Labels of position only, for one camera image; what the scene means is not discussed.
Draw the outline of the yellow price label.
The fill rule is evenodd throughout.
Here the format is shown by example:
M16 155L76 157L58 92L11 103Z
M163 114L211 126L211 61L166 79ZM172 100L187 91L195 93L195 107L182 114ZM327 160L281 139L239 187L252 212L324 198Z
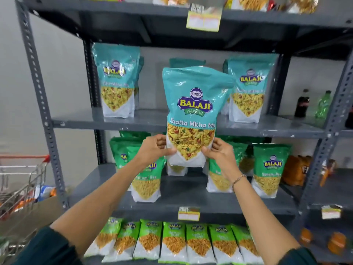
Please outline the yellow price label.
M196 207L181 206L178 210L178 220L198 222L200 220L200 209Z
M324 205L321 207L321 217L323 220L340 219L342 208L340 205Z
M205 32L218 32L223 7L206 7L191 3L188 9L186 28Z

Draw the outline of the person's right forearm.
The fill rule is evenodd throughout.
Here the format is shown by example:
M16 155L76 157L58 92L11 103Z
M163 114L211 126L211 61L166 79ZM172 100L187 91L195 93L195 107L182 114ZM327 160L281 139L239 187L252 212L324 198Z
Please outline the person's right forearm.
M289 250L300 247L244 176L232 186L265 265L277 265Z

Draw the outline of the row of light green packets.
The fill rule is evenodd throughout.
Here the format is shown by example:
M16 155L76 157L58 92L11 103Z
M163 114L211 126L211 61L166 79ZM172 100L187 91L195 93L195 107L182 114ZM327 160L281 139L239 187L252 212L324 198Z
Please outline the row of light green packets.
M84 254L102 263L152 260L180 265L264 265L246 227L109 218Z

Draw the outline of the orange drink bottle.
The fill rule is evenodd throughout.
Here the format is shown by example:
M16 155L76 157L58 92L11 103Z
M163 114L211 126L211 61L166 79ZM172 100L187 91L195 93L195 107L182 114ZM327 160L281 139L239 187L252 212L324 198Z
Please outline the orange drink bottle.
M322 163L320 187L325 185L327 178L334 174L337 162L334 159L324 160Z
M341 232L333 232L327 243L329 251L335 255L342 255L346 248L347 237Z
M303 227L299 237L299 243L301 245L309 245L313 240L313 233L309 227Z

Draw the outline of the teal snack packet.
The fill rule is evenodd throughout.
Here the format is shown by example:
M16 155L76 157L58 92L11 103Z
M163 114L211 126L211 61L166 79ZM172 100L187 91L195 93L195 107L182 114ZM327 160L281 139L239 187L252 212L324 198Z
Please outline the teal snack packet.
M194 67L194 66L204 66L206 60L197 60L197 59L185 59L185 58L170 58L169 64L171 68L185 68L185 67Z
M217 117L235 86L232 75L204 66L164 68L162 80L169 113L167 148L171 166L204 167L202 147L212 146Z
M226 60L227 73L235 78L229 98L229 120L234 123L259 123L269 75L277 54L244 54Z
M228 74L228 60L226 59L223 63L223 73L227 73ZM230 104L230 94L227 97L226 102L223 105L223 108L221 109L221 114L222 115L229 115L229 104Z
M103 116L122 119L134 117L140 48L94 43L92 53L98 72Z

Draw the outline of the group of dark green packets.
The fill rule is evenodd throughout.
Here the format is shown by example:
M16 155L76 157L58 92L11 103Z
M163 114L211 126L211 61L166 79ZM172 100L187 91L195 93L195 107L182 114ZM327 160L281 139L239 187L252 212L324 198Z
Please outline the group of dark green packets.
M120 131L119 137L113 137L109 141L112 155L117 168L125 166L133 158L133 151L128 154L128 147L133 143L142 142L151 136L148 132ZM257 194L262 198L275 198L280 180L289 157L290 146L284 144L253 143L253 153L250 153L250 142L257 141L254 137L220 136L222 140L233 146L236 163L242 172L248 173L253 166L253 178L251 181ZM206 189L208 192L231 193L231 182L221 173L214 160L207 160L204 173L208 175Z

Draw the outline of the person's right hand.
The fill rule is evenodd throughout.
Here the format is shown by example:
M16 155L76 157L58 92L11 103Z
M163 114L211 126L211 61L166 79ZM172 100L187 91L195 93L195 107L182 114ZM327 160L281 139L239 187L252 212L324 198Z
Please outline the person's right hand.
M236 164L233 146L215 137L211 148L215 150L215 162L220 168L222 175L232 184L239 182L243 175Z

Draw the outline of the person's left hand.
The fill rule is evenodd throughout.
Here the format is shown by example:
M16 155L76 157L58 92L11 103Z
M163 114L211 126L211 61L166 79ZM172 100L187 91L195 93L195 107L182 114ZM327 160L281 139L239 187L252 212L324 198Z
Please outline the person's left hand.
M166 146L166 135L157 134L145 138L139 148L138 153L133 158L135 164L141 169L147 168L150 164L156 162L161 156L161 148Z

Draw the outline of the dark cola bottle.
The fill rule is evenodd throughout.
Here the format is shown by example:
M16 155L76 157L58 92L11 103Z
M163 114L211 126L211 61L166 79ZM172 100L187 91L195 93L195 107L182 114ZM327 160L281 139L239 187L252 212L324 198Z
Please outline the dark cola bottle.
M348 117L345 122L345 128L353 129L353 105L351 107L350 112L348 113Z
M298 98L294 117L305 118L310 103L309 89L303 89L302 95Z

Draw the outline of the orange snack packet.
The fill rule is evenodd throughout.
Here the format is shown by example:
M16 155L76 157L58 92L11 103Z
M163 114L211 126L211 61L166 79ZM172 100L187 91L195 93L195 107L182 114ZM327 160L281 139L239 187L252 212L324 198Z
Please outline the orange snack packet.
M286 161L281 183L289 186L303 186L312 156L290 155Z

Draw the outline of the grey metal shelf rack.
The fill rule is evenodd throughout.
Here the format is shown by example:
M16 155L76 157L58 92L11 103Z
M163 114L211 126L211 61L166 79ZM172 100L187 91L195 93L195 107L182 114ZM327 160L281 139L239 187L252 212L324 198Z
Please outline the grey metal shelf rack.
M299 239L302 228L310 227L313 240L307 247L320 263L353 264L353 169L338 169L320 187L323 161L331 158L341 138L353 141L353 129L345 128L352 105L353 49L343 68L326 119L307 121L323 129L325 136L318 139L303 187L282 186L294 199L298 209L290 227L291 232ZM324 205L342 206L341 218L323 220L321 207ZM327 248L333 232L341 232L347 237L342 255L335 255Z
M201 31L184 31L187 8L157 6L145 2L111 2L90 0L15 0L19 24L26 49L28 63L35 86L36 98L46 141L51 157L58 197L64 211L70 201L83 198L83 192L67 196L59 159L54 129L94 130L98 172L108 172L104 131L147 131L163 132L166 127L166 110L142 109L133 119L104 120L98 98L98 73L93 64L91 46L93 42L125 43L147 46L152 49L213 49L247 53L279 53L275 68L275 79L270 91L270 100L264 120L259 124L236 124L231 127L224 117L220 120L220 133L235 136L265 138L313 138L324 135L321 128L299 123L278 116L280 102L292 56L301 56L313 50L332 47L346 35L353 35L353 0L320 0L318 12L313 14L289 14L283 12L250 12L228 10L223 13L220 34L206 35ZM86 73L89 84L91 109L65 118L52 118L47 102L39 59L33 39L29 13L56 27L77 35L83 41ZM327 49L327 53L309 53L323 59L345 59L350 51ZM270 202L278 215L297 215L294 199L282 194L284 205Z

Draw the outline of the dark green sleeve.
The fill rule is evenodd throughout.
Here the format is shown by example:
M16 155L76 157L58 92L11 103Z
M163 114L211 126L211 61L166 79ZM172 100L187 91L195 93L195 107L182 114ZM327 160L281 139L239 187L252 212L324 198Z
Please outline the dark green sleeve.
M277 265L318 265L311 251L305 247L289 250Z
M59 232L44 227L30 240L12 265L83 265L75 246Z

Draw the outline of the green plastic bottle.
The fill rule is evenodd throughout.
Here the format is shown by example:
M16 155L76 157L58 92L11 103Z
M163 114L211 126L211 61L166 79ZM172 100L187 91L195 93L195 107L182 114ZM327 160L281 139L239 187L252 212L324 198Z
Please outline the green plastic bottle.
M317 110L315 112L316 119L325 119L327 117L331 104L331 90L327 90L320 98Z

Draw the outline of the blue white packet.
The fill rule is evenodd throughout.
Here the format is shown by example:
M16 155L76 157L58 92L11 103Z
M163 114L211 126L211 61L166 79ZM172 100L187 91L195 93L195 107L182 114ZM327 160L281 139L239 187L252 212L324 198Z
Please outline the blue white packet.
M53 196L56 196L56 187L49 185L37 185L33 192L36 202L41 202Z

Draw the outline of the person's left forearm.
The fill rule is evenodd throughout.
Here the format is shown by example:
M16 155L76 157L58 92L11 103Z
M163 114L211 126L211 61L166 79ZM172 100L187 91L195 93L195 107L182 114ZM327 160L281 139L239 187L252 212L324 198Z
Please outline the person's left forearm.
M150 163L151 161L139 157L133 158L99 188L72 206L50 227L68 239L70 246L75 247L78 257L82 258L118 206L133 179Z

